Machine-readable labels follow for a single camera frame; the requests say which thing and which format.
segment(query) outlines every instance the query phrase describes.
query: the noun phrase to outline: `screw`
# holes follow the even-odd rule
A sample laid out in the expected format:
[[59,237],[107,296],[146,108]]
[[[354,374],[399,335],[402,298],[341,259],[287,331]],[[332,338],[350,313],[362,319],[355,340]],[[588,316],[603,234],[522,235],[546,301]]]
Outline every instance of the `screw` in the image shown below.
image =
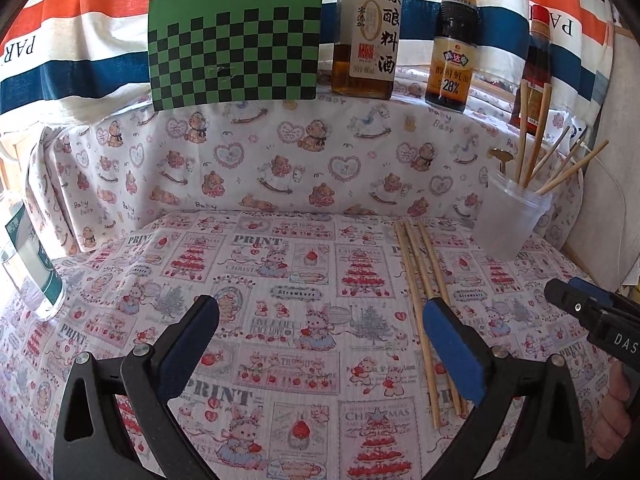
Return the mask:
[[551,356],[551,362],[558,367],[564,366],[564,357],[558,354],[553,354]]
[[504,346],[500,345],[492,346],[491,352],[498,359],[504,359],[505,357],[507,357],[507,355],[509,355],[509,351]]
[[89,357],[91,357],[89,352],[81,352],[76,356],[76,363],[83,365],[89,360]]
[[139,345],[136,345],[133,349],[133,355],[135,355],[136,357],[142,357],[145,356],[149,353],[149,350],[151,350],[151,347],[146,344],[146,343],[140,343]]

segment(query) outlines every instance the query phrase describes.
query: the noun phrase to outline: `translucent plastic container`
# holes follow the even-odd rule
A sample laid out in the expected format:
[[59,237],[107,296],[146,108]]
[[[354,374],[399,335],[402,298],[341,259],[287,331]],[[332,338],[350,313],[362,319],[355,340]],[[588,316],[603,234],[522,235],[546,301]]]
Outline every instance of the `translucent plastic container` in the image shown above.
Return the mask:
[[551,193],[538,196],[492,171],[474,228],[474,240],[496,260],[513,260],[540,217],[551,207],[552,199]]
[[15,291],[37,318],[54,317],[65,301],[65,282],[47,256],[19,194],[0,194],[0,294]]

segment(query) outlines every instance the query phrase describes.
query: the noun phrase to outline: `tablecloth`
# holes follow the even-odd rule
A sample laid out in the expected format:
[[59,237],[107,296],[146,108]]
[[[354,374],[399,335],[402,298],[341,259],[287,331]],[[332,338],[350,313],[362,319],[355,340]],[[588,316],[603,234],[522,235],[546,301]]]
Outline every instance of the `tablecloth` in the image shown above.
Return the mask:
[[[487,151],[517,152],[517,132],[500,108],[506,103],[481,101],[474,90],[464,114],[439,110],[424,102],[424,73],[403,76],[386,102],[320,85],[311,101],[157,113],[144,100],[98,124],[45,128],[29,164],[33,223],[53,257],[92,250],[184,209],[428,214],[471,224],[487,173],[498,167]],[[549,136],[565,120],[551,113]],[[555,153],[533,189],[559,161]],[[581,178],[556,188],[538,223],[536,232],[555,247],[579,212]]]
[[[584,275],[537,235],[515,261],[498,262],[465,225],[424,221],[454,313],[515,356],[563,355],[588,439],[607,356],[543,296],[546,280]],[[175,212],[57,264],[68,297],[53,320],[33,319],[16,297],[0,310],[0,415],[46,479],[75,355],[152,344],[200,294],[218,300],[220,326],[170,407],[223,479],[346,480],[375,463],[370,478],[419,480],[463,423],[436,357],[442,427],[433,429],[389,217]],[[158,471],[127,399],[118,405],[143,465]],[[483,471],[497,464],[521,405]]]

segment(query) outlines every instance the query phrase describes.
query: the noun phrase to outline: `bottle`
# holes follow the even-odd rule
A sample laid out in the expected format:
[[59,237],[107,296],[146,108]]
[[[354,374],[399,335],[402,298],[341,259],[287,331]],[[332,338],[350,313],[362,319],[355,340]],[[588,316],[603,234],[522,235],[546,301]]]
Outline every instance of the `bottle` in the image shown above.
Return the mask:
[[[550,16],[546,7],[533,5],[531,7],[531,31],[529,35],[529,50],[527,62],[524,65],[522,78],[529,86],[529,100],[527,102],[527,133],[536,134],[540,105],[542,104],[542,90],[545,83],[551,83],[551,32],[549,29]],[[520,127],[520,88],[513,104],[513,113],[509,124]]]
[[402,0],[338,0],[331,88],[389,99],[394,88]]
[[0,194],[0,280],[12,283],[22,302],[42,321],[65,301],[65,282],[47,256],[19,194]]
[[424,96],[427,102],[464,111],[476,61],[478,28],[476,0],[442,0]]

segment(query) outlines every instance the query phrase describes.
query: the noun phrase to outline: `sauce bottle with red cap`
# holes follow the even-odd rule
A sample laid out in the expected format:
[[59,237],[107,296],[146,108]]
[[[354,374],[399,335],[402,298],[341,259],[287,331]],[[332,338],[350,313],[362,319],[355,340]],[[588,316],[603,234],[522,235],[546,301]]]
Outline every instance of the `sauce bottle with red cap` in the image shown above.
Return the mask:
[[[527,102],[527,133],[536,134],[540,105],[542,104],[542,90],[545,83],[551,83],[551,58],[549,54],[551,33],[549,29],[550,16],[546,7],[533,5],[531,7],[531,30],[529,35],[529,51],[524,65],[522,78],[529,86],[529,101]],[[513,113],[509,124],[520,127],[520,89],[516,94]]]

